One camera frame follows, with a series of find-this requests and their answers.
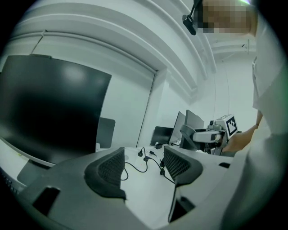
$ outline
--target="desk surface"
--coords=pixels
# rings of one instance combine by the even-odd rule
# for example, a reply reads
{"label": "desk surface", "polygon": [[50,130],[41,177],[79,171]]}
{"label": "desk surface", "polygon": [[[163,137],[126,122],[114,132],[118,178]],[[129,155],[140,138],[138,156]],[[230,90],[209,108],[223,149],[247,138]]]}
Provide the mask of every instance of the desk surface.
{"label": "desk surface", "polygon": [[[125,148],[125,162],[129,162],[137,169],[145,171],[146,163],[143,157],[138,156],[141,148]],[[157,150],[153,147],[145,147],[146,155],[160,163],[163,158],[163,148]],[[23,169],[29,159],[18,154],[15,150],[0,140],[0,167],[14,180]],[[160,175],[160,169],[153,160],[148,160],[148,170],[145,173],[138,172],[129,164],[125,168],[129,174],[126,181],[121,181],[121,189],[126,193],[126,206],[146,226],[158,229],[168,224],[168,215],[174,194],[174,184]],[[166,177],[171,179],[168,171]]]}

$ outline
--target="white wall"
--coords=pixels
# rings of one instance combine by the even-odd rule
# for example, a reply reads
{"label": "white wall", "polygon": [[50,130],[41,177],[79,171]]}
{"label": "white wall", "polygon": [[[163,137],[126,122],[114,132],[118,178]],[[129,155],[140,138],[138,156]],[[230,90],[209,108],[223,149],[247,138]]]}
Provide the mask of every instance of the white wall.
{"label": "white wall", "polygon": [[217,73],[210,73],[206,81],[198,77],[194,100],[182,93],[169,71],[160,73],[152,89],[138,146],[150,144],[155,126],[172,128],[178,112],[185,114],[186,109],[200,116],[204,127],[212,119],[234,114],[239,131],[251,128],[257,116],[257,110],[252,107],[254,58],[255,53],[239,53],[224,61],[218,60]]}
{"label": "white wall", "polygon": [[257,111],[252,107],[254,58],[255,53],[239,53],[224,61],[217,60],[217,73],[210,74],[202,83],[195,105],[205,125],[225,114],[235,115],[240,131],[255,124]]}
{"label": "white wall", "polygon": [[197,114],[192,97],[186,96],[169,70],[161,71],[153,84],[138,147],[150,145],[155,126],[173,128],[179,111],[185,115],[189,109]]}
{"label": "white wall", "polygon": [[194,0],[182,0],[184,4],[191,10],[193,7]]}

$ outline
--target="computer screen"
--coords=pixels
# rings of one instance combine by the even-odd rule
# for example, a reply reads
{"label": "computer screen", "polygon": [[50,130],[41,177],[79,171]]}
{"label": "computer screen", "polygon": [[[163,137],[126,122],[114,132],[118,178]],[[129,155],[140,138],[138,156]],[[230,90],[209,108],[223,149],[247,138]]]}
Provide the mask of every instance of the computer screen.
{"label": "computer screen", "polygon": [[116,121],[113,119],[100,117],[97,130],[97,143],[100,144],[100,148],[111,148],[115,124]]}
{"label": "computer screen", "polygon": [[186,111],[185,124],[194,129],[204,128],[204,121],[190,110]]}
{"label": "computer screen", "polygon": [[46,56],[9,56],[0,78],[0,137],[57,164],[95,152],[111,75]]}
{"label": "computer screen", "polygon": [[182,138],[182,133],[180,132],[180,129],[184,123],[185,115],[179,112],[173,128],[173,133],[169,139],[169,144],[174,143]]}
{"label": "computer screen", "polygon": [[154,146],[157,142],[161,145],[168,144],[172,132],[173,128],[156,126],[152,135],[150,145]]}
{"label": "computer screen", "polygon": [[[204,128],[204,121],[190,110],[186,111],[185,124],[191,126],[194,129]],[[180,148],[194,150],[194,148],[183,136],[181,139]]]}

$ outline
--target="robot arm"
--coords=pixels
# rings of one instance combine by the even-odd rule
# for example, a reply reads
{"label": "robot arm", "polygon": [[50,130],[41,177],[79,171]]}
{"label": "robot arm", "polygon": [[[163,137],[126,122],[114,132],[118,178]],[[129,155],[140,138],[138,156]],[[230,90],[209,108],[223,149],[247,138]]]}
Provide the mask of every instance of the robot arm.
{"label": "robot arm", "polygon": [[193,129],[182,125],[180,129],[187,142],[196,150],[209,154],[221,155],[229,139],[237,133],[238,128],[234,115],[225,115],[210,121],[207,129]]}

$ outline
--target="black monitor screen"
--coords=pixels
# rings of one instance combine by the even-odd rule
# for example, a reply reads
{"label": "black monitor screen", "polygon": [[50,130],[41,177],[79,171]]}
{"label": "black monitor screen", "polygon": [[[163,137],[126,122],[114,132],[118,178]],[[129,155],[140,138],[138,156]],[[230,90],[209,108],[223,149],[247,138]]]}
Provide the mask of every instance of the black monitor screen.
{"label": "black monitor screen", "polygon": [[154,133],[153,133],[150,145],[154,146],[156,145],[157,142],[160,145],[168,144],[169,138],[171,137],[172,132],[173,132],[173,128],[156,126],[154,129]]}
{"label": "black monitor screen", "polygon": [[194,129],[204,128],[204,121],[190,110],[186,111],[185,124],[191,126]]}
{"label": "black monitor screen", "polygon": [[[185,124],[194,129],[204,128],[204,121],[190,110],[186,111]],[[184,137],[181,139],[180,148],[195,150]]]}
{"label": "black monitor screen", "polygon": [[9,56],[0,77],[0,137],[57,164],[95,152],[111,75],[39,56]]}
{"label": "black monitor screen", "polygon": [[176,142],[182,138],[182,133],[180,132],[180,129],[184,123],[185,123],[185,115],[179,112],[174,125],[173,133],[169,140],[169,144]]}

